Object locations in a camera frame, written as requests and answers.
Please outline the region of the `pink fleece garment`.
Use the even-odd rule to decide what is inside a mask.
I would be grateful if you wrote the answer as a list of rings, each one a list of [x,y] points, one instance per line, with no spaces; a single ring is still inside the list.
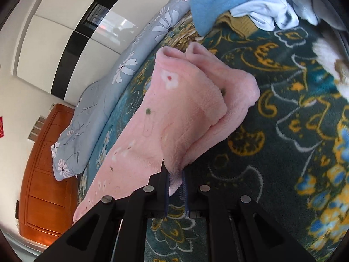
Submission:
[[[162,167],[170,192],[182,183],[182,170],[226,139],[260,96],[255,77],[233,69],[199,43],[181,52],[156,53],[150,87],[135,114],[108,152],[73,220],[104,196],[130,196]]]

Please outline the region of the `orange wooden headboard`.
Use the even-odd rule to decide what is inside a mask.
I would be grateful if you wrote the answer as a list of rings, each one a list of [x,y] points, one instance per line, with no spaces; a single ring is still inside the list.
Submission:
[[[31,150],[21,185],[16,217],[20,236],[49,246],[72,226],[77,207],[77,178],[57,181],[51,146],[67,128],[74,110],[54,105]]]

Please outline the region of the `grey floral quilt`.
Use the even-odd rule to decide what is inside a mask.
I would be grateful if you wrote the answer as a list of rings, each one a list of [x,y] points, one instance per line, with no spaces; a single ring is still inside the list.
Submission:
[[[170,0],[122,52],[111,71],[80,96],[72,120],[51,146],[56,180],[81,174],[120,96],[150,52],[188,12],[190,0]]]

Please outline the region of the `white fluffy garment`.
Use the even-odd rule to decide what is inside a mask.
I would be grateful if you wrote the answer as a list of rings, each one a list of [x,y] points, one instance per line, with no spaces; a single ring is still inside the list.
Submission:
[[[312,50],[317,62],[334,77],[340,95],[348,100],[348,60],[339,45],[330,36],[325,36],[313,43]]]

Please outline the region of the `yellow knitted garment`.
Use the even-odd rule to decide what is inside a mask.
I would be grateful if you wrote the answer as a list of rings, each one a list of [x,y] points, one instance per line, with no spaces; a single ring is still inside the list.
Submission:
[[[224,12],[217,18],[215,25],[221,24],[229,26],[241,38],[248,38],[258,31],[258,27],[248,16],[233,17],[229,11]]]

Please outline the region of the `white black wardrobe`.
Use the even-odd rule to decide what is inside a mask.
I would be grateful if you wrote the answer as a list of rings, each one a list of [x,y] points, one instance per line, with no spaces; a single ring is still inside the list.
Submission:
[[[12,74],[76,105],[169,0],[21,0]]]

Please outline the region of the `white light-blue garment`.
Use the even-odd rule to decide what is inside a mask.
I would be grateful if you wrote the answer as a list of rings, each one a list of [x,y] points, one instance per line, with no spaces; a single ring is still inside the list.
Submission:
[[[300,19],[313,26],[325,21],[336,30],[345,30],[339,16],[322,0],[251,0],[229,11],[233,17],[249,16],[264,31],[291,29],[299,26]]]

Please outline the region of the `red wall decoration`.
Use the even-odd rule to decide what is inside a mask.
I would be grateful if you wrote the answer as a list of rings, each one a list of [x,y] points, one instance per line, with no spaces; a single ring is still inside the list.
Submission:
[[[3,131],[3,117],[0,117],[0,138],[3,138],[4,131]]]

